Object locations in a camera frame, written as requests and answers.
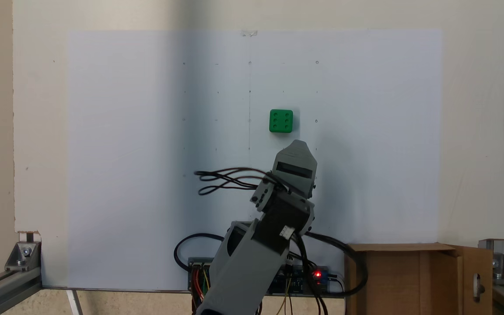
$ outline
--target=cardboard box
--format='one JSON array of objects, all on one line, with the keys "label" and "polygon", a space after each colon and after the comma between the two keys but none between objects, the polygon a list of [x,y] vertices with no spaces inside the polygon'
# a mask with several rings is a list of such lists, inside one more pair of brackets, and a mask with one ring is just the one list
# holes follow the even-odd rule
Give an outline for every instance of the cardboard box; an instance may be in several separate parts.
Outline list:
[{"label": "cardboard box", "polygon": [[[351,245],[368,267],[368,282],[350,297],[350,315],[491,315],[493,254],[441,243]],[[350,287],[360,275],[346,258]],[[474,298],[474,278],[484,292]]]}]

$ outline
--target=robotic arm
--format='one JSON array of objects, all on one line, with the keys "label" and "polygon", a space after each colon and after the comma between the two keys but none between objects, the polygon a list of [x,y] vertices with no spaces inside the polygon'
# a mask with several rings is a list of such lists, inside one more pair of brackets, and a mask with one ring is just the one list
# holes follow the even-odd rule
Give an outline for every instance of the robotic arm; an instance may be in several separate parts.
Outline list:
[{"label": "robotic arm", "polygon": [[316,160],[305,142],[281,150],[250,199],[262,217],[235,221],[210,267],[210,289],[198,315],[252,315],[284,264],[292,235],[314,220]]}]

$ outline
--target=white paper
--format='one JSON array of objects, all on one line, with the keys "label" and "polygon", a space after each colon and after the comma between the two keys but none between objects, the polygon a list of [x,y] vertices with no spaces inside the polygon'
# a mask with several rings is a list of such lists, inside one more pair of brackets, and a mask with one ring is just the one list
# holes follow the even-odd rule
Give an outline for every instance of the white paper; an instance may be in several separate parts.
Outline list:
[{"label": "white paper", "polygon": [[[441,52],[440,30],[73,32],[68,286],[186,289],[176,243],[258,217],[252,192],[199,197],[192,173],[268,170],[293,139],[318,161],[313,231],[436,241]],[[269,132],[273,108],[294,111],[292,133]],[[342,269],[341,253],[306,245]]]}]

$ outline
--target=black cable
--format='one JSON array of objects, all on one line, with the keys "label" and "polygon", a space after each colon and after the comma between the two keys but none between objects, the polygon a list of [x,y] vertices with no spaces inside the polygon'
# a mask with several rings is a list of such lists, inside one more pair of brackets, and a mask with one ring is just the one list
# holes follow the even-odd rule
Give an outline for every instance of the black cable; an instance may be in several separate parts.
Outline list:
[{"label": "black cable", "polygon": [[332,297],[343,298],[343,297],[348,297],[350,295],[354,295],[355,293],[357,293],[358,291],[363,289],[363,287],[367,284],[367,281],[368,281],[367,264],[364,261],[364,259],[362,259],[362,257],[360,255],[358,255],[358,253],[354,249],[352,249],[349,245],[345,244],[344,242],[338,241],[337,239],[326,236],[326,235],[313,233],[313,232],[309,232],[309,231],[306,232],[305,235],[308,237],[312,237],[314,239],[317,239],[318,241],[332,245],[338,249],[341,249],[346,255],[348,255],[355,262],[355,265],[358,267],[358,269],[360,270],[360,273],[362,275],[361,281],[353,289],[348,290],[348,291],[344,291],[344,292],[328,293],[327,295],[330,295]]},{"label": "black cable", "polygon": [[293,315],[293,303],[291,302],[291,295],[289,295],[289,306],[290,306],[290,315]]},{"label": "black cable", "polygon": [[180,258],[178,257],[178,248],[185,241],[189,240],[190,238],[196,238],[196,237],[212,238],[212,239],[216,239],[218,241],[223,241],[224,240],[224,237],[220,237],[219,235],[209,234],[209,233],[196,233],[196,234],[192,234],[192,235],[190,235],[188,237],[185,237],[182,241],[178,242],[178,244],[176,245],[176,247],[174,247],[174,261],[176,261],[176,263],[178,264],[178,266],[180,266],[180,268],[184,269],[188,273],[190,271],[192,271],[192,269],[190,267],[188,267],[186,264],[184,264],[180,260]]},{"label": "black cable", "polygon": [[[258,185],[241,185],[241,184],[237,183],[239,179],[243,179],[243,178],[255,178],[255,179],[260,179],[260,180],[263,179],[262,177],[258,177],[258,176],[240,176],[240,177],[236,177],[236,178],[231,177],[231,181],[226,181],[220,185],[209,185],[209,186],[200,188],[200,190],[198,190],[198,195],[205,196],[205,195],[208,195],[218,189],[242,189],[242,190],[246,190],[246,191],[253,191],[253,190],[256,190],[256,188],[258,188]],[[238,187],[237,186],[226,186],[227,184],[230,184],[230,183],[236,183],[240,186],[238,186]]]},{"label": "black cable", "polygon": [[[218,241],[224,241],[224,237],[219,236],[219,235],[210,234],[210,233],[196,233],[196,234],[192,234],[192,235],[190,235],[188,237],[185,237],[182,241],[178,242],[178,244],[176,245],[176,247],[174,247],[174,261],[176,261],[176,264],[178,264],[178,266],[180,266],[180,268],[184,269],[188,273],[190,271],[192,271],[192,269],[190,269],[190,267],[188,267],[188,265],[184,264],[180,260],[180,257],[178,257],[178,248],[180,248],[180,245],[182,245],[182,243],[184,243],[185,241],[189,240],[190,238],[196,238],[196,237],[205,237],[205,238],[216,239]],[[299,256],[297,253],[293,253],[292,251],[289,251],[289,256],[294,257],[296,259],[302,259],[301,256]],[[310,260],[308,261],[308,263],[311,266],[316,267],[316,263],[313,263]]]},{"label": "black cable", "polygon": [[338,281],[338,279],[328,278],[328,280],[330,280],[330,281],[334,281],[334,282],[337,282],[337,283],[338,283],[338,285],[339,285],[339,287],[341,287],[341,288],[342,288],[342,292],[344,292],[344,291],[345,291],[345,289],[344,289],[344,287],[343,287],[342,283],[341,283],[341,282],[339,282],[339,281]]},{"label": "black cable", "polygon": [[258,305],[258,309],[256,309],[256,315],[262,315],[262,305],[264,301],[260,302],[260,305]]},{"label": "black cable", "polygon": [[[258,176],[240,176],[240,177],[230,177],[230,175],[235,174],[235,173],[240,173],[240,172],[258,172],[260,174],[263,174],[265,177],[258,177]],[[240,181],[240,179],[245,179],[245,178],[252,178],[252,179],[260,179],[261,181],[269,181],[272,184],[276,185],[277,187],[281,187],[285,189],[284,185],[280,182],[280,180],[273,175],[271,172],[264,172],[262,170],[254,169],[254,168],[244,168],[244,167],[239,167],[239,168],[228,168],[228,169],[221,169],[221,170],[216,170],[216,171],[195,171],[195,175],[199,176],[200,181],[202,182],[211,182],[211,181],[216,181],[218,179],[225,180],[224,183],[221,185],[209,185],[206,187],[201,188],[198,190],[198,195],[204,196],[208,195],[218,189],[242,189],[242,190],[255,190],[258,185],[252,184],[252,183],[246,183],[243,181]],[[226,186],[229,183],[236,184],[240,187],[237,186]]]},{"label": "black cable", "polygon": [[305,244],[302,241],[302,237],[299,233],[295,232],[294,235],[295,235],[294,241],[297,243],[298,250],[301,253],[302,271],[304,277],[306,278],[306,283],[308,284],[310,291],[312,291],[312,295],[314,295],[314,299],[316,299],[316,304],[318,305],[318,307],[320,307],[321,305],[322,310],[324,311],[324,315],[328,315],[328,309],[326,307],[326,303],[324,303],[324,300],[320,295],[320,291],[318,290],[318,287],[314,283],[314,277],[312,277],[312,272],[310,271],[310,266],[308,265],[308,256],[306,255]]}]

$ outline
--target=circuit board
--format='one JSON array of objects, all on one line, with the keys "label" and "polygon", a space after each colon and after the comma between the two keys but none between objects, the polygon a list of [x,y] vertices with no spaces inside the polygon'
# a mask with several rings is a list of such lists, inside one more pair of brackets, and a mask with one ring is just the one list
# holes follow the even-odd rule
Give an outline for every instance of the circuit board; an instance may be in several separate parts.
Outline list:
[{"label": "circuit board", "polygon": [[[190,257],[188,259],[188,266],[192,268],[194,263],[198,263],[202,265],[202,271],[204,271],[207,277],[210,277],[210,264],[213,261],[212,258],[207,257]],[[313,272],[314,281],[318,286],[318,289],[324,295],[324,293],[328,292],[328,268],[323,266],[316,267],[316,270]],[[192,281],[192,274],[188,273],[188,291],[190,291],[190,283]],[[266,295],[274,295],[274,296],[283,296],[285,295],[285,290],[288,283],[289,277],[285,275],[285,265],[280,267],[280,270],[273,278],[271,285],[266,292]],[[289,294],[293,297],[312,297],[312,291],[308,287],[306,283],[306,279],[303,278],[302,275],[302,266],[301,265],[293,265],[293,272],[290,277],[290,286],[289,286]]]}]

